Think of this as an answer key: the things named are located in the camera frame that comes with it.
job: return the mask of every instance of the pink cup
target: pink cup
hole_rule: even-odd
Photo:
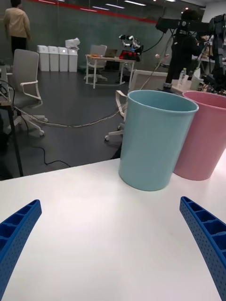
[[[194,116],[174,173],[189,180],[211,177],[226,148],[226,97],[196,91],[183,96],[195,101]]]

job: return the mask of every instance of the trash bin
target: trash bin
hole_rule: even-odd
[[[164,188],[198,108],[175,94],[130,92],[119,168],[124,182],[147,191]]]
[[[68,53],[67,48],[58,47],[59,52],[59,69],[60,71],[67,72],[68,71]]]
[[[59,71],[59,52],[56,46],[48,46],[50,71]]]
[[[39,53],[39,69],[41,71],[49,71],[49,53],[48,47],[44,45],[38,45]]]
[[[69,72],[77,72],[78,68],[78,52],[75,49],[68,49],[69,55],[69,64],[68,70]]]
[[[226,147],[226,97],[187,91],[199,111],[193,119],[174,173],[189,180],[209,179]]]

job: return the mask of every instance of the white office chair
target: white office chair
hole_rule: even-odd
[[[149,79],[149,81],[142,88],[143,90],[158,90],[163,88],[163,84],[166,81],[167,73],[164,72],[153,72],[152,71],[144,71],[144,70],[136,70],[133,74],[131,86],[129,92],[134,90],[140,90],[145,82]],[[120,96],[125,98],[125,104],[120,102]],[[118,131],[109,132],[107,136],[105,136],[105,140],[109,141],[110,136],[118,136],[122,135],[124,132],[124,126],[126,121],[126,112],[127,112],[127,95],[125,95],[120,90],[116,91],[115,100],[117,103],[117,107],[119,109],[120,115],[123,117],[124,123],[120,123],[118,126]]]
[[[105,45],[99,45],[99,46],[98,45],[92,45],[91,48],[90,48],[90,54],[91,55],[105,56],[106,50],[107,50],[107,46],[105,46]],[[88,61],[88,66],[91,69],[94,69],[95,60],[92,59],[92,58],[89,58],[89,57],[86,57],[86,59]],[[98,71],[104,70],[105,66],[106,66],[106,61],[97,61],[97,70]],[[88,75],[88,78],[93,78],[93,77],[94,77],[94,74],[89,74]],[[97,82],[98,79],[107,81],[107,78],[102,76],[101,74],[97,74],[96,82]]]
[[[39,64],[39,54],[36,52],[16,49],[13,60],[13,73],[8,73],[8,82],[15,89],[14,105],[25,111],[26,108],[35,109],[43,102],[39,94],[37,73]],[[10,91],[10,101],[13,101],[13,91]],[[34,115],[37,119],[48,121],[44,115]],[[14,120],[14,125],[21,124],[23,119],[31,127],[39,130],[39,135],[43,136],[44,131],[25,114],[19,115]]]

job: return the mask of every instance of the desk leg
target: desk leg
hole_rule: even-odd
[[[18,147],[17,140],[16,140],[16,131],[15,131],[15,126],[14,126],[14,122],[13,122],[13,111],[12,111],[11,107],[8,108],[8,118],[9,118],[9,122],[10,122],[10,126],[11,126],[11,133],[12,133],[12,138],[13,138],[13,144],[15,147],[16,159],[17,159],[20,176],[23,177],[24,173],[23,173],[21,159],[20,159],[19,147]]]
[[[97,60],[95,60],[94,64],[94,75],[93,75],[93,88],[96,87],[96,79],[97,79]]]
[[[122,84],[123,70],[124,70],[124,63],[121,63],[121,75],[120,75],[120,82],[119,82],[120,85]]]
[[[135,62],[132,63],[132,68],[131,68],[131,73],[130,73],[130,78],[129,78],[129,89],[130,89],[130,85],[131,85],[131,81],[132,81],[132,77],[133,77],[134,64],[135,64]]]
[[[88,58],[86,57],[86,84],[88,84],[88,76],[89,76],[89,65],[88,65]]]

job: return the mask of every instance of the black clothing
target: black clothing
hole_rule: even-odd
[[[14,56],[14,52],[16,49],[23,49],[26,50],[27,39],[20,38],[20,37],[12,37],[11,36],[11,46],[12,46],[12,53]]]
[[[200,43],[199,46],[197,46],[196,39],[191,34],[187,36],[180,34],[174,37],[172,59],[175,63],[175,72],[173,79],[179,79],[183,68],[186,68],[186,72],[189,74],[192,65],[192,55],[200,55],[202,49],[203,44]]]

